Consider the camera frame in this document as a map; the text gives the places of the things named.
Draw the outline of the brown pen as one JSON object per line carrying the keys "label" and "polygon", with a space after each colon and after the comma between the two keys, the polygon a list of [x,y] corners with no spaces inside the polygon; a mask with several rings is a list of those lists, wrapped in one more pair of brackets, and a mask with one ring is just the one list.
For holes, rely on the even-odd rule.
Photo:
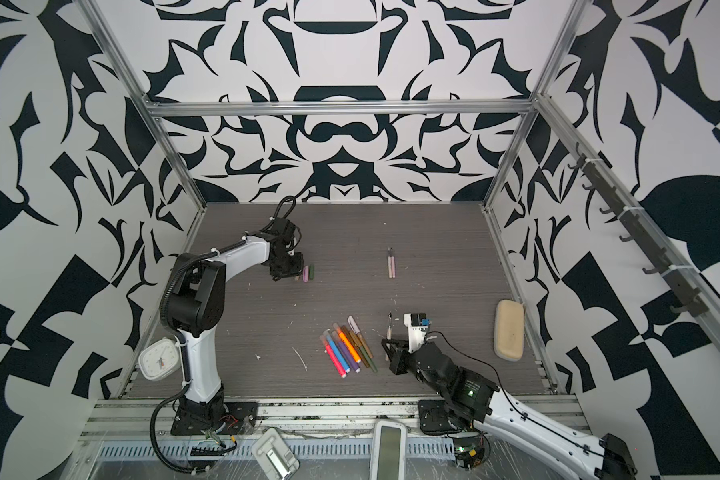
{"label": "brown pen", "polygon": [[[389,312],[388,313],[388,324],[387,324],[387,329],[386,329],[386,340],[392,339],[392,328],[393,328],[393,317],[392,317],[392,313]],[[387,362],[390,362],[389,354],[385,353],[385,359]]]}

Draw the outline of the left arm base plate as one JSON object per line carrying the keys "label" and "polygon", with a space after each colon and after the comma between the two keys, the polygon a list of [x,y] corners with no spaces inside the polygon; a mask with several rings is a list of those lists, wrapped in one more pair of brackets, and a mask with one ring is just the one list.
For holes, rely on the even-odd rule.
{"label": "left arm base plate", "polygon": [[257,402],[180,403],[170,433],[173,436],[200,435],[208,430],[222,435],[245,433],[255,426],[258,407]]}

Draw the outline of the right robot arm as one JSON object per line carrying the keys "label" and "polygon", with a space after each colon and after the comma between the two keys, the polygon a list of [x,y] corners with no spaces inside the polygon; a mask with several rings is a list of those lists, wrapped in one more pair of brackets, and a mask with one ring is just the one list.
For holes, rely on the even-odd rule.
{"label": "right robot arm", "polygon": [[439,395],[437,409],[448,431],[495,437],[566,479],[637,477],[629,448],[619,437],[598,438],[546,417],[498,383],[456,365],[433,342],[426,341],[415,351],[401,339],[383,339],[381,346],[393,374],[410,373]]}

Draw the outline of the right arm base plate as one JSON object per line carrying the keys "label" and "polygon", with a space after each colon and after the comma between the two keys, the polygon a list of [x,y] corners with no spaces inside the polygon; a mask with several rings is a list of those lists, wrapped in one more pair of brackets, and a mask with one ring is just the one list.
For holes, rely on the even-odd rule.
{"label": "right arm base plate", "polygon": [[419,400],[420,430],[430,436],[450,435],[472,429],[471,411],[463,405],[446,400]]}

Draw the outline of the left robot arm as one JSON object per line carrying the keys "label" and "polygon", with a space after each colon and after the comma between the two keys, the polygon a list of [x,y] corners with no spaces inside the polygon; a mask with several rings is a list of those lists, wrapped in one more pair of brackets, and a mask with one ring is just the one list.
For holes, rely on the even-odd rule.
{"label": "left robot arm", "polygon": [[300,276],[305,262],[296,248],[301,239],[295,223],[273,217],[264,229],[247,232],[231,245],[177,258],[159,318],[178,341],[184,403],[209,409],[224,399],[215,333],[224,313],[226,283],[256,266],[267,268],[274,281]]}

